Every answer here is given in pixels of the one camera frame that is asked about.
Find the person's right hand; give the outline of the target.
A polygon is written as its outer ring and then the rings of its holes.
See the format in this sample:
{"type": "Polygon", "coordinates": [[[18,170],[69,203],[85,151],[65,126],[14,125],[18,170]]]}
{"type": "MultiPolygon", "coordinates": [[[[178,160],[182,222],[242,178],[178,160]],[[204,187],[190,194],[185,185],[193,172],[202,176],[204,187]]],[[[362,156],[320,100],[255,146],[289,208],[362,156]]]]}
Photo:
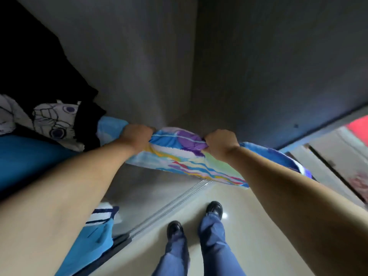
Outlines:
{"type": "Polygon", "coordinates": [[[234,132],[217,129],[205,136],[207,147],[202,151],[215,159],[227,162],[230,154],[240,147],[234,132]]]}

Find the person's left hand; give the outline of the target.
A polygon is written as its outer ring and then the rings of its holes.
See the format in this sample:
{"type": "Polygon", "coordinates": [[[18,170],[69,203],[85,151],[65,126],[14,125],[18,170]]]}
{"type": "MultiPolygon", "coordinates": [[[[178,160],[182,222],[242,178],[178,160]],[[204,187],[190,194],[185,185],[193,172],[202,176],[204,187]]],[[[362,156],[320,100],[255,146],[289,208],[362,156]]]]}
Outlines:
{"type": "Polygon", "coordinates": [[[136,155],[148,146],[155,131],[156,129],[150,126],[128,124],[120,134],[119,141],[129,146],[131,153],[136,155]]]}

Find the colourful patterned cloth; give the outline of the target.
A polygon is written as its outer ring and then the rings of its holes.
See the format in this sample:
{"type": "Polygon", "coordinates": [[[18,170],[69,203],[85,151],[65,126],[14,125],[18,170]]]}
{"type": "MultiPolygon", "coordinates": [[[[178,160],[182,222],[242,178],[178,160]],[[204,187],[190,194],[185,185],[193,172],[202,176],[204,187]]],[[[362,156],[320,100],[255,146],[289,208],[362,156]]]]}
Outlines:
{"type": "MultiPolygon", "coordinates": [[[[127,125],[128,122],[125,120],[103,116],[98,122],[96,132],[101,146],[119,138],[127,125]]],[[[126,163],[249,188],[240,173],[228,164],[216,160],[209,153],[203,152],[207,147],[205,140],[198,135],[184,129],[167,127],[154,132],[148,148],[132,156],[126,163]]],[[[312,178],[309,170],[277,150],[249,142],[241,142],[240,147],[312,178]]]]}

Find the person's left forearm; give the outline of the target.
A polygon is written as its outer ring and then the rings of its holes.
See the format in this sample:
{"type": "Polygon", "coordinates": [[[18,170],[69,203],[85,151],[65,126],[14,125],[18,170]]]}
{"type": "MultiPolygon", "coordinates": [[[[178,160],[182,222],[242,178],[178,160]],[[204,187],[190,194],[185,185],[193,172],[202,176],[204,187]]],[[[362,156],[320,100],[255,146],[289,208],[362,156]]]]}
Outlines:
{"type": "Polygon", "coordinates": [[[0,203],[0,276],[54,276],[122,164],[121,138],[68,159],[0,203]]]}

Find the person's right forearm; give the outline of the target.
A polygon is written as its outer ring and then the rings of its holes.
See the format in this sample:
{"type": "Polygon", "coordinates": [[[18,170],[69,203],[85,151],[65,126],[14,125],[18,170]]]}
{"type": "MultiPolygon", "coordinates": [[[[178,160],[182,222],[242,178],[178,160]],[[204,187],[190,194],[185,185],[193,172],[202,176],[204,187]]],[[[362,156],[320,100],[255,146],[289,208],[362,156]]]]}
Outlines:
{"type": "Polygon", "coordinates": [[[236,147],[224,161],[315,276],[368,276],[368,211],[328,187],[236,147]]]}

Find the person's right shoe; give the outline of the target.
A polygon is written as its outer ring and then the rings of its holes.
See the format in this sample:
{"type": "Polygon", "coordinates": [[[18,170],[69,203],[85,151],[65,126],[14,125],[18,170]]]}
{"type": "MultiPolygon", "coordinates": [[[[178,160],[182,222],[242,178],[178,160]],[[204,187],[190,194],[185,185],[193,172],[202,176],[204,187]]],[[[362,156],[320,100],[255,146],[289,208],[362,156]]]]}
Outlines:
{"type": "Polygon", "coordinates": [[[217,218],[219,218],[219,220],[222,220],[223,206],[221,205],[220,202],[214,200],[208,204],[206,208],[206,214],[213,214],[217,218]]]}

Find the person's shoe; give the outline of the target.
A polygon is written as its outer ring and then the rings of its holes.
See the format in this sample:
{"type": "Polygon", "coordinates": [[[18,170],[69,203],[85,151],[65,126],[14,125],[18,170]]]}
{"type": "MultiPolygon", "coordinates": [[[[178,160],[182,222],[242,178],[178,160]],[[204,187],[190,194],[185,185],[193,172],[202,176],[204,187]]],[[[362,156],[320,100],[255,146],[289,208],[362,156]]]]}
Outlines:
{"type": "Polygon", "coordinates": [[[206,214],[213,214],[217,218],[219,218],[219,220],[222,220],[223,206],[221,205],[220,202],[214,200],[208,204],[206,208],[206,214]]]}
{"type": "Polygon", "coordinates": [[[167,226],[167,239],[168,241],[171,241],[174,236],[181,236],[184,234],[182,224],[177,221],[171,221],[167,226]]]}

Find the metal sliding door track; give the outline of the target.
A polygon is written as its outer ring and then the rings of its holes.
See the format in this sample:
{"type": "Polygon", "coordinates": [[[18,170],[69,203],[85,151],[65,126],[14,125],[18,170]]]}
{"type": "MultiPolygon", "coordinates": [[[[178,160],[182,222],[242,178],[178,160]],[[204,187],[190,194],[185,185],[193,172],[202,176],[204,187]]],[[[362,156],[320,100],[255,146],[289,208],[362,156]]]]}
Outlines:
{"type": "Polygon", "coordinates": [[[150,215],[143,222],[135,226],[130,232],[130,238],[134,239],[136,236],[145,232],[150,227],[154,226],[157,222],[159,222],[162,218],[165,218],[170,213],[176,211],[179,206],[184,205],[188,200],[190,200],[193,196],[200,193],[202,190],[206,189],[209,185],[211,185],[212,180],[202,180],[196,183],[194,186],[186,190],[184,193],[170,201],[168,204],[164,205],[162,208],[157,210],[155,213],[150,215]]]}

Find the black and white printed garment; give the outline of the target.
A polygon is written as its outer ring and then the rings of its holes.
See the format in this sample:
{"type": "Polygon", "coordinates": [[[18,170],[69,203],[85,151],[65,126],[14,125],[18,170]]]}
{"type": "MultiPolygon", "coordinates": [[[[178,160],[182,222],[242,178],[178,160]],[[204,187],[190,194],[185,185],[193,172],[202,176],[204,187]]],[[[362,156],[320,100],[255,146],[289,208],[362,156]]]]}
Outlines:
{"type": "Polygon", "coordinates": [[[61,100],[42,103],[29,116],[13,98],[0,94],[0,136],[13,133],[16,125],[21,125],[65,148],[82,152],[85,145],[76,140],[73,128],[80,104],[81,101],[71,104],[61,100]]]}

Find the grey wardrobe sliding door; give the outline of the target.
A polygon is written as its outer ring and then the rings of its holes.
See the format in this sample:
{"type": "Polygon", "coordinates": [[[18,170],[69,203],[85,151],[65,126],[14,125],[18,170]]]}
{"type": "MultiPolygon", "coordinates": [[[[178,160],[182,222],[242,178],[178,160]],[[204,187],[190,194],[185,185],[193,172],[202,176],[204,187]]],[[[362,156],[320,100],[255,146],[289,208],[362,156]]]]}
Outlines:
{"type": "Polygon", "coordinates": [[[195,39],[172,126],[282,149],[368,111],[368,0],[198,0],[195,39]]]}

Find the person's left shoe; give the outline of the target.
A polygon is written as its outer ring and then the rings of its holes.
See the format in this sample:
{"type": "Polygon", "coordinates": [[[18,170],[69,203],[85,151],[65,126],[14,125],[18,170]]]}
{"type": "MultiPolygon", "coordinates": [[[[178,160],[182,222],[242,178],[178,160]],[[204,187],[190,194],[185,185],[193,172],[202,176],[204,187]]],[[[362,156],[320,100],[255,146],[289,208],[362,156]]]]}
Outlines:
{"type": "Polygon", "coordinates": [[[177,221],[171,221],[167,226],[167,239],[168,241],[171,241],[174,236],[181,236],[184,234],[182,224],[177,221]]]}

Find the person's blue jeans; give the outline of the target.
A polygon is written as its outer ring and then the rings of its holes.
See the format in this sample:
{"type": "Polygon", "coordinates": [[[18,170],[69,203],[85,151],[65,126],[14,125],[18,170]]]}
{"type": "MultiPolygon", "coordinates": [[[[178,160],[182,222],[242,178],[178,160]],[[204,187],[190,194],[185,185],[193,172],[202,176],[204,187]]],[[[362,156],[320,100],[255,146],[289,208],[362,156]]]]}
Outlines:
{"type": "MultiPolygon", "coordinates": [[[[198,227],[204,276],[246,276],[226,242],[224,226],[213,214],[205,214],[198,227]]],[[[187,276],[189,249],[185,233],[168,241],[152,276],[187,276]]]]}

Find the blue white striped cloth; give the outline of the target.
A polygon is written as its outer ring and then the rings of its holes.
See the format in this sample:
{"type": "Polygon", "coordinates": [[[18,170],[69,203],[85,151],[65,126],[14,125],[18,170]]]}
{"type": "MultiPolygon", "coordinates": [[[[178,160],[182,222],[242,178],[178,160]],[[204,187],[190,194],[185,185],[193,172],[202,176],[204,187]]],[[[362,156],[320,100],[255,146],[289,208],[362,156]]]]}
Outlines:
{"type": "Polygon", "coordinates": [[[55,276],[73,276],[113,246],[112,228],[119,206],[101,202],[86,221],[55,276]]]}

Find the blue folded cloth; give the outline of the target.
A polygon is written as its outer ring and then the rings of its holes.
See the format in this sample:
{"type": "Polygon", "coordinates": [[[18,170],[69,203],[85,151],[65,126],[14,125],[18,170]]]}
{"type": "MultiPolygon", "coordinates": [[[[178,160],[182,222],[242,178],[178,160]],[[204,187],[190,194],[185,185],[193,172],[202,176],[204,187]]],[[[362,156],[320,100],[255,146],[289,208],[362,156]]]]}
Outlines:
{"type": "Polygon", "coordinates": [[[17,135],[0,136],[0,201],[77,154],[59,144],[17,135]]]}

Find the red cloth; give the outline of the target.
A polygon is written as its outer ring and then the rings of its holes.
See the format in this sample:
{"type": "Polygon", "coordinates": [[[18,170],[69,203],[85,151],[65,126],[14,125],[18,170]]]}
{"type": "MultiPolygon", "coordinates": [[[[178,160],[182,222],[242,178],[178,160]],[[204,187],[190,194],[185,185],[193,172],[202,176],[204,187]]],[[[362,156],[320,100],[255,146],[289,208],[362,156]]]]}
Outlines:
{"type": "Polygon", "coordinates": [[[346,128],[357,137],[366,147],[368,147],[368,115],[346,125],[346,128]]]}

